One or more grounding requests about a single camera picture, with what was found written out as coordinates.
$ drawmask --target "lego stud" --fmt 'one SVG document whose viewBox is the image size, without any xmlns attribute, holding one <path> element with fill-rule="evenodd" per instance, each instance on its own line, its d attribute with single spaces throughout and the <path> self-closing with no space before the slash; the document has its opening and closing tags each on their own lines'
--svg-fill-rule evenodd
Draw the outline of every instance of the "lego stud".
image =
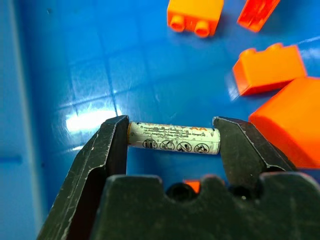
<svg viewBox="0 0 320 240">
<path fill-rule="evenodd" d="M 210 33 L 209 23 L 207 21 L 198 21 L 195 25 L 194 33 L 200 37 L 208 37 Z"/>
<path fill-rule="evenodd" d="M 249 48 L 247 50 L 244 50 L 242 53 L 240 53 L 239 58 L 251 55 L 251 54 L 255 54 L 257 51 L 255 48 Z"/>
<path fill-rule="evenodd" d="M 176 32 L 183 32 L 185 29 L 185 18 L 180 15 L 174 15 L 171 19 L 170 27 Z"/>
<path fill-rule="evenodd" d="M 277 50 L 283 48 L 284 45 L 281 42 L 275 43 L 267 48 L 267 50 Z"/>
</svg>

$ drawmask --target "orange plastic block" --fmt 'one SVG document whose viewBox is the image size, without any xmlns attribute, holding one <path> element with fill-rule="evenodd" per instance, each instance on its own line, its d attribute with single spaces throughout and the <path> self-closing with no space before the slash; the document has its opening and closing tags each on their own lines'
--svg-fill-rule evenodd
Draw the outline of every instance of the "orange plastic block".
<svg viewBox="0 0 320 240">
<path fill-rule="evenodd" d="M 296 45 L 276 43 L 264 51 L 255 48 L 243 51 L 233 67 L 240 95 L 280 89 L 290 81 L 307 76 Z"/>
<path fill-rule="evenodd" d="M 185 184 L 188 184 L 188 185 L 194 190 L 194 192 L 195 192 L 196 194 L 199 193 L 199 190 L 200 190 L 200 181 L 185 180 L 184 183 L 185 183 Z"/>
<path fill-rule="evenodd" d="M 249 120 L 298 168 L 320 168 L 320 78 L 292 81 Z"/>
<path fill-rule="evenodd" d="M 237 23 L 253 32 L 259 32 L 280 0 L 247 0 Z"/>
<path fill-rule="evenodd" d="M 167 24 L 176 32 L 194 32 L 205 38 L 215 34 L 224 0 L 170 0 Z"/>
</svg>

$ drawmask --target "blue surface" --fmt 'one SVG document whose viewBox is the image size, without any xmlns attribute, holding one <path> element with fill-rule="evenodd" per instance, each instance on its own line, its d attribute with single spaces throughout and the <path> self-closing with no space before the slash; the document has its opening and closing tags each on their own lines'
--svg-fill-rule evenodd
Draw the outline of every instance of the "blue surface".
<svg viewBox="0 0 320 240">
<path fill-rule="evenodd" d="M 201 127 L 211 127 L 213 116 L 247 120 L 275 93 L 239 97 L 232 67 L 248 48 L 298 44 L 308 74 L 320 76 L 318 0 L 280 1 L 259 33 L 236 24 L 244 1 L 225 0 L 216 34 L 208 39 L 172 32 L 167 5 L 14 1 L 31 133 L 39 143 L 35 164 L 42 166 L 48 210 L 77 152 L 107 118 L 126 114 L 131 121 Z M 15 155 L 4 157 L 4 171 L 17 164 Z M 226 180 L 219 155 L 137 148 L 128 150 L 127 172 L 159 175 L 165 188 L 204 174 Z"/>
</svg>

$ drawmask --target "battery label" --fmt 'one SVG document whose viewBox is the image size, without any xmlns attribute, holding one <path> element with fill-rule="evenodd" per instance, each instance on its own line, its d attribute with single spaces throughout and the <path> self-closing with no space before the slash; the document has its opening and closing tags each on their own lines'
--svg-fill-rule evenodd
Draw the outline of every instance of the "battery label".
<svg viewBox="0 0 320 240">
<path fill-rule="evenodd" d="M 164 151 L 217 154 L 220 147 L 218 129 L 131 122 L 128 128 L 130 146 Z"/>
</svg>

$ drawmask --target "aa battery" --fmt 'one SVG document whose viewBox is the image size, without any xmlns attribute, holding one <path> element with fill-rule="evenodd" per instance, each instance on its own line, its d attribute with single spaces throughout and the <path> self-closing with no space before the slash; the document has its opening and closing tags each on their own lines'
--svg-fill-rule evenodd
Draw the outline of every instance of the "aa battery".
<svg viewBox="0 0 320 240">
<path fill-rule="evenodd" d="M 197 154 L 217 154 L 220 147 L 218 129 L 131 122 L 128 128 L 130 146 Z"/>
</svg>

